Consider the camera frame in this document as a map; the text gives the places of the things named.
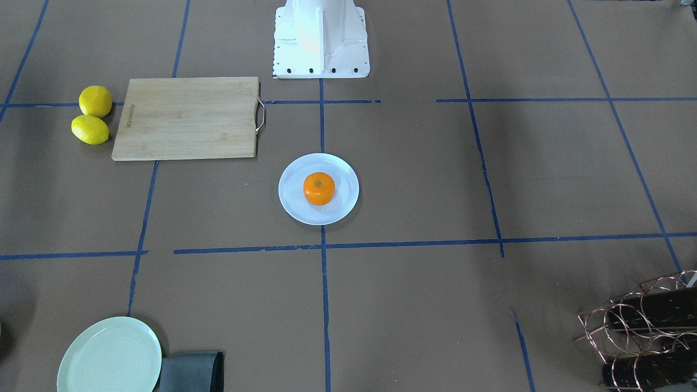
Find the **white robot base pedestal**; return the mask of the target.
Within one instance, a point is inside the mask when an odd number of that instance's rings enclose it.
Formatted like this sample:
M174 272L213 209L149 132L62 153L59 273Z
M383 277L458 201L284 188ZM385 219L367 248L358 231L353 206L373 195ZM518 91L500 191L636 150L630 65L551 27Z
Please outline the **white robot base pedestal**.
M274 13L272 77L366 78L364 9L353 1L287 1Z

